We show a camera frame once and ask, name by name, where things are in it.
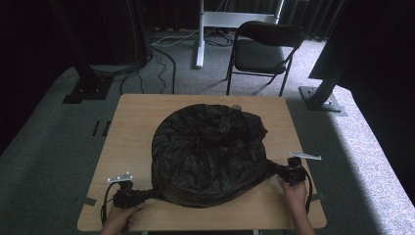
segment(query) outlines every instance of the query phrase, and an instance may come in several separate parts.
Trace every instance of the gray carpet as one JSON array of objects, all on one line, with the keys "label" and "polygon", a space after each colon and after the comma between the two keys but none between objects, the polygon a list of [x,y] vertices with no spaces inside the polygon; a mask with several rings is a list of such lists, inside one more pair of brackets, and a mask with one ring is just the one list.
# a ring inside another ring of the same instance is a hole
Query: gray carpet
[{"label": "gray carpet", "polygon": [[[157,47],[177,65],[175,93],[224,95],[230,47],[207,45],[204,66],[198,70],[196,45],[186,40]],[[302,149],[323,158],[308,161],[328,221],[317,234],[414,234],[414,207],[351,94],[342,87],[334,91],[346,117],[308,111],[301,99],[299,86],[321,82],[308,75],[323,47],[324,42],[304,41],[283,94]],[[139,72],[118,73],[106,100],[62,104],[78,76],[71,68],[57,78],[0,158],[0,234],[84,234],[77,230],[77,219],[120,94],[171,92],[173,63],[153,52],[153,60]],[[93,68],[110,74],[127,66]],[[277,96],[281,79],[265,86],[267,79],[236,75],[231,95]]]}]

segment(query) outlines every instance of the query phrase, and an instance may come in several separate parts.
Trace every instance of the black chair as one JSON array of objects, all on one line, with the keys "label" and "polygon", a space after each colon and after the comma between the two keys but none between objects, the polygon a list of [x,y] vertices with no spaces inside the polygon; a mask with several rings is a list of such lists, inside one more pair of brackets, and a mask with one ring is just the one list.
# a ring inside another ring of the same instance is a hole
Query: black chair
[{"label": "black chair", "polygon": [[[293,55],[303,41],[304,32],[300,26],[263,22],[241,24],[235,34],[226,75],[226,95],[229,95],[232,73],[270,76],[268,85],[278,74],[285,72],[279,94],[282,96]],[[284,56],[282,47],[291,48],[288,56]]]}]

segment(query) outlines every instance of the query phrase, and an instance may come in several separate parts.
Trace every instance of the chair leg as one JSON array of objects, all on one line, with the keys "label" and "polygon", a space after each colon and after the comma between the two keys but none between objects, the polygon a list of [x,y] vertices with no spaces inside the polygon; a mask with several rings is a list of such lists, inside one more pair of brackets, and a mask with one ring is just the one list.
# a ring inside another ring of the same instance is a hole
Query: chair leg
[{"label": "chair leg", "polygon": [[286,83],[286,81],[287,81],[288,73],[290,72],[290,67],[291,67],[291,62],[292,62],[292,61],[293,61],[293,60],[290,60],[290,61],[288,62],[288,66],[287,66],[287,69],[286,69],[286,73],[285,73],[285,75],[284,75],[283,84],[281,85],[280,94],[279,94],[278,96],[282,96],[282,95],[283,95],[283,91],[284,91],[285,83]]},{"label": "chair leg", "polygon": [[234,60],[234,58],[233,58],[233,53],[232,53],[231,58],[229,60],[228,72],[226,73],[226,80],[228,80],[228,85],[226,87],[226,95],[229,95],[229,90],[231,88],[233,60]]},{"label": "chair leg", "polygon": [[267,84],[267,85],[271,84],[271,83],[272,83],[272,81],[275,79],[275,77],[276,77],[277,75],[278,75],[278,74],[275,74],[274,76],[272,76],[271,80],[269,80],[269,81],[268,81],[268,83],[266,83],[266,84]]},{"label": "chair leg", "polygon": [[226,95],[229,95],[229,90],[231,89],[232,72],[230,72],[229,76],[227,76],[227,79],[228,79],[228,86],[226,87]]}]

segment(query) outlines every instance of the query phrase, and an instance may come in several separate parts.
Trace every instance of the black pole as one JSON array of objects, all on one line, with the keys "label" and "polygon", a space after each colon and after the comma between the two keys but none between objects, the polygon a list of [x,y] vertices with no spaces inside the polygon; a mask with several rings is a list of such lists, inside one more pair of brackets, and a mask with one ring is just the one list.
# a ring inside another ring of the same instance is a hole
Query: black pole
[{"label": "black pole", "polygon": [[64,103],[79,104],[84,99],[88,100],[105,100],[110,89],[112,77],[98,77],[89,67],[82,47],[76,37],[76,33],[70,23],[69,17],[61,0],[49,0],[56,17],[58,18],[65,36],[67,37],[71,53],[72,62],[79,75],[79,81],[68,95]]}]

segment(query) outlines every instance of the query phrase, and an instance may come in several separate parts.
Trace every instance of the metal clamp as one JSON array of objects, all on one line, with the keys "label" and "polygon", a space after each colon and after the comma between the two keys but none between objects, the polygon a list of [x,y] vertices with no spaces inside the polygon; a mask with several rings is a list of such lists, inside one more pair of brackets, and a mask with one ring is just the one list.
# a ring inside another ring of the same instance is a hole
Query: metal clamp
[{"label": "metal clamp", "polygon": [[132,174],[130,174],[130,172],[127,172],[126,174],[114,177],[114,178],[108,178],[107,182],[108,183],[116,183],[116,182],[122,182],[122,181],[127,181],[127,180],[132,180]]},{"label": "metal clamp", "polygon": [[320,160],[321,161],[321,156],[316,157],[316,156],[312,156],[312,155],[309,155],[309,154],[302,153],[300,151],[289,152],[288,154],[292,157],[298,157],[298,158],[302,158],[302,159],[311,159],[311,160]]}]

